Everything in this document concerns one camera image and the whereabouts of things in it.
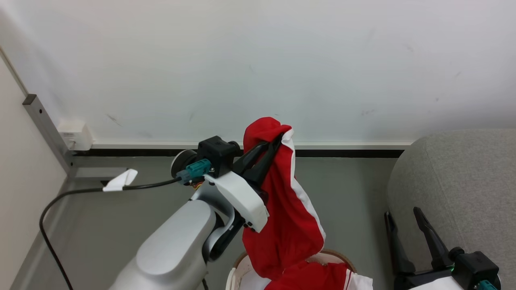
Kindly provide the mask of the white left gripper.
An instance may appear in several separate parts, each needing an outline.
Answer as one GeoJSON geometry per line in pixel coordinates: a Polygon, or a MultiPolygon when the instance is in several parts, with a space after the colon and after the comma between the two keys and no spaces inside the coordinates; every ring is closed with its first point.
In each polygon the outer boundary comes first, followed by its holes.
{"type": "Polygon", "coordinates": [[[225,200],[250,222],[250,227],[258,233],[265,227],[269,213],[263,200],[252,187],[262,187],[280,148],[282,137],[278,135],[272,141],[259,142],[238,158],[233,166],[241,166],[241,176],[232,171],[218,178],[205,174],[205,180],[214,183],[225,200]]]}

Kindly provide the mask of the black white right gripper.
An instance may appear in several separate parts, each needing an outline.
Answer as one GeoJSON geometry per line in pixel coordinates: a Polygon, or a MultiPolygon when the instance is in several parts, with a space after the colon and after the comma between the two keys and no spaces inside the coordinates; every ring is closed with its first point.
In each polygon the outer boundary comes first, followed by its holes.
{"type": "Polygon", "coordinates": [[[452,277],[454,263],[448,257],[449,250],[441,240],[423,211],[413,208],[418,228],[424,234],[429,252],[431,266],[435,271],[415,273],[414,264],[407,254],[398,237],[398,228],[389,211],[385,212],[385,228],[389,245],[389,255],[394,273],[394,290],[462,290],[462,287],[452,277]]]}

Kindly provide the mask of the red jacket with white stripes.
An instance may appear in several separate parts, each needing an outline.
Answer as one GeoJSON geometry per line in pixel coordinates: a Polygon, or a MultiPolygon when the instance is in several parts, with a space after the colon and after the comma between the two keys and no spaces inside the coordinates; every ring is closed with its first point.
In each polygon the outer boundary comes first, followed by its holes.
{"type": "Polygon", "coordinates": [[[308,262],[324,249],[326,234],[311,200],[295,179],[293,129],[272,117],[251,123],[244,151],[282,135],[282,142],[263,183],[269,218],[260,233],[244,229],[243,245],[254,271],[271,279],[265,290],[373,290],[373,280],[345,263],[308,262]]]}

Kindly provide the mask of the white perforated laundry basket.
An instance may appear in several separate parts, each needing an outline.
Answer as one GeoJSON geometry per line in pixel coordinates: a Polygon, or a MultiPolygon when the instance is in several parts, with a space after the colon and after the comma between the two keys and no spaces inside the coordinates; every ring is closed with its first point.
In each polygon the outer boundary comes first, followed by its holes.
{"type": "MultiPolygon", "coordinates": [[[[352,264],[350,259],[345,257],[345,255],[333,251],[330,249],[323,249],[321,252],[316,255],[311,256],[307,259],[308,262],[317,262],[319,264],[328,264],[328,263],[345,263],[351,271],[356,272],[356,267],[352,264]]],[[[253,271],[253,266],[250,262],[250,258],[246,252],[244,252],[240,257],[236,260],[233,268],[231,269],[229,275],[227,276],[227,282],[225,284],[225,290],[239,290],[240,283],[244,275],[253,271]]]]}

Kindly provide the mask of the grey fabric sofa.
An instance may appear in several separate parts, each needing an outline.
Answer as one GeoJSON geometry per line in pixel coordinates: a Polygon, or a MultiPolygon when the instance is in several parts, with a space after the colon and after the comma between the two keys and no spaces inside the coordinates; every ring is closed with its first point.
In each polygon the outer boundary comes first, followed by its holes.
{"type": "Polygon", "coordinates": [[[431,269],[413,213],[419,207],[447,249],[481,251],[516,290],[516,129],[456,130],[423,137],[398,158],[387,186],[389,212],[408,259],[431,269]]]}

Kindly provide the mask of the white and black baseboard strip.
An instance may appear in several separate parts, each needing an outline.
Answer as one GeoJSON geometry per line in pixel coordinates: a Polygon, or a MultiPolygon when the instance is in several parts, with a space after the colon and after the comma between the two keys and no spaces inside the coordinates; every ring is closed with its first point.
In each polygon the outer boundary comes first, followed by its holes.
{"type": "MultiPolygon", "coordinates": [[[[401,143],[301,143],[295,141],[296,156],[323,158],[398,158],[413,142],[401,143]]],[[[172,157],[182,150],[197,150],[197,142],[94,143],[74,157],[172,157]]]]}

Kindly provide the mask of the white garment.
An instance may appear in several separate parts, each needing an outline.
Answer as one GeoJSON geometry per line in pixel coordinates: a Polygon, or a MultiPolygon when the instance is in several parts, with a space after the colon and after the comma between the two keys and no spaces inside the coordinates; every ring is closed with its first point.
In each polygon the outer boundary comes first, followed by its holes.
{"type": "Polygon", "coordinates": [[[243,275],[238,290],[265,290],[271,279],[259,276],[253,269],[243,275]]]}

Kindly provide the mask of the white tape tag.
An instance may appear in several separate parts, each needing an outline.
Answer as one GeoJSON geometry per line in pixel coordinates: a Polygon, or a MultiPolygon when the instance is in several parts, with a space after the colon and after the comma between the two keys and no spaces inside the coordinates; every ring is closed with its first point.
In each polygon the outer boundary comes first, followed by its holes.
{"type": "Polygon", "coordinates": [[[117,177],[110,180],[106,186],[103,187],[103,192],[114,192],[114,191],[123,191],[125,187],[131,185],[135,180],[138,171],[134,169],[127,169],[125,172],[121,173],[117,177]]]}

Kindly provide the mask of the white wall socket box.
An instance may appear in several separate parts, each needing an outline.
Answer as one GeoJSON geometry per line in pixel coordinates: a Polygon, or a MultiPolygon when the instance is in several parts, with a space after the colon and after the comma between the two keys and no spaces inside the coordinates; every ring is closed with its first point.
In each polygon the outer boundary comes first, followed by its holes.
{"type": "Polygon", "coordinates": [[[68,150],[89,151],[92,148],[93,137],[83,121],[63,121],[59,124],[57,130],[68,150]]]}

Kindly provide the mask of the grey metal frame post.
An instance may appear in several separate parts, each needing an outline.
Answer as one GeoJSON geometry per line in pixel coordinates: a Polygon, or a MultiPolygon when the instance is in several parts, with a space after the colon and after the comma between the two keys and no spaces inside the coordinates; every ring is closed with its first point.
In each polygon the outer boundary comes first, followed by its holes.
{"type": "Polygon", "coordinates": [[[111,180],[127,170],[127,168],[124,167],[77,166],[73,162],[72,151],[67,148],[65,142],[60,137],[57,128],[53,125],[50,116],[44,109],[37,95],[28,94],[23,101],[23,107],[32,118],[32,121],[35,123],[68,177],[72,179],[111,180]]]}

